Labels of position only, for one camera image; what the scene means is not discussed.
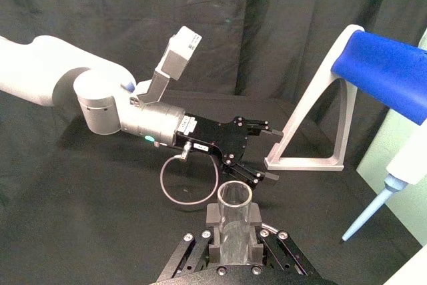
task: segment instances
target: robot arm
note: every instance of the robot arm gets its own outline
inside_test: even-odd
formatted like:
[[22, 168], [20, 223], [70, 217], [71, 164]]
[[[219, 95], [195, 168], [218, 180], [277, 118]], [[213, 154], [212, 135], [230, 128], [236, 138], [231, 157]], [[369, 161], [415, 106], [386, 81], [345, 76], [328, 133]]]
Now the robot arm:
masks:
[[185, 113], [160, 102], [170, 78], [179, 79], [201, 37], [182, 27], [155, 68], [153, 78], [138, 84], [126, 68], [76, 48], [58, 38], [36, 37], [29, 45], [0, 38], [0, 90], [44, 106], [77, 100], [89, 129], [101, 135], [123, 130], [152, 141], [156, 147], [216, 156], [222, 170], [252, 188], [278, 177], [243, 163], [249, 135], [279, 133], [268, 122], [236, 117], [230, 123]]

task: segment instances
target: bolt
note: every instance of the bolt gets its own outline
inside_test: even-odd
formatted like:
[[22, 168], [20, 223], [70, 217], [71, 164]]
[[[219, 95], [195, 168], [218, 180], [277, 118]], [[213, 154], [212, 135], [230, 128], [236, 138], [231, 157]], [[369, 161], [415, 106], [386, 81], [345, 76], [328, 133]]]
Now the bolt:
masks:
[[224, 276], [227, 273], [227, 268], [225, 268], [224, 266], [220, 266], [217, 268], [216, 272], [218, 275]]
[[287, 232], [279, 232], [278, 236], [281, 240], [285, 240], [286, 238], [288, 238], [288, 233]]
[[262, 273], [262, 269], [259, 266], [254, 266], [251, 268], [253, 275], [260, 275]]
[[261, 230], [260, 235], [261, 237], [267, 237], [270, 233], [267, 230]]
[[190, 240], [192, 240], [193, 239], [193, 235], [191, 235], [190, 233], [188, 233], [188, 234], [186, 234], [186, 235], [184, 235], [184, 240], [186, 241], [186, 242], [189, 242]]
[[201, 236], [203, 238], [209, 238], [211, 237], [211, 232], [209, 230], [205, 230], [203, 233], [201, 233]]

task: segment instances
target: white stand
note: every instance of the white stand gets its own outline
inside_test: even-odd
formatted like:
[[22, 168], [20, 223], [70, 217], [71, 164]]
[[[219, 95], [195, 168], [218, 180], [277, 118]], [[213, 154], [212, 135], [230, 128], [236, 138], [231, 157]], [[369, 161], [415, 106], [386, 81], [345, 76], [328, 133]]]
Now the white stand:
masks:
[[[337, 38], [322, 64], [303, 94], [300, 102], [296, 106], [289, 121], [283, 129], [283, 138], [280, 143], [274, 144], [264, 163], [268, 170], [343, 170], [344, 155], [350, 124], [352, 121], [354, 102], [356, 100], [357, 87], [332, 73], [332, 66], [341, 56], [349, 38], [357, 31], [364, 29], [357, 25], [349, 25]], [[285, 158], [282, 154], [301, 122], [307, 116], [312, 106], [328, 88], [328, 86], [339, 79], [340, 82], [340, 115], [338, 120], [338, 130], [335, 139], [334, 154], [329, 158]]]

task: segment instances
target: glass tube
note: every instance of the glass tube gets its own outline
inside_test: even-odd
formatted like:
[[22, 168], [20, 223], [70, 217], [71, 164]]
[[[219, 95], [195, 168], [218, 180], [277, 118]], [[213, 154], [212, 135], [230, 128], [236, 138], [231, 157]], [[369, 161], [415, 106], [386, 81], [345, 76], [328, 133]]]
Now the glass tube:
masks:
[[251, 201], [252, 190], [243, 182], [232, 180], [218, 188], [221, 264], [248, 263]]

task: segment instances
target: black fabric backdrop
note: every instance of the black fabric backdrop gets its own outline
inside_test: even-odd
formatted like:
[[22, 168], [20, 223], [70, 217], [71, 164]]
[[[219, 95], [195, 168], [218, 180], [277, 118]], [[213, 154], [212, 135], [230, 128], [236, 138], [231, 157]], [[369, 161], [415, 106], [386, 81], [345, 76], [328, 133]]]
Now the black fabric backdrop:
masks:
[[[20, 43], [54, 35], [123, 65], [138, 81], [151, 78], [169, 37], [187, 25], [203, 39], [171, 89], [292, 103], [350, 23], [416, 45], [427, 25], [427, 0], [0, 0], [0, 35]], [[336, 90], [331, 86], [311, 114], [331, 139]], [[0, 151], [1, 184], [13, 196], [74, 115], [5, 93], [0, 102], [0, 139], [9, 146]], [[358, 94], [349, 164], [360, 161], [385, 113], [381, 103]]]

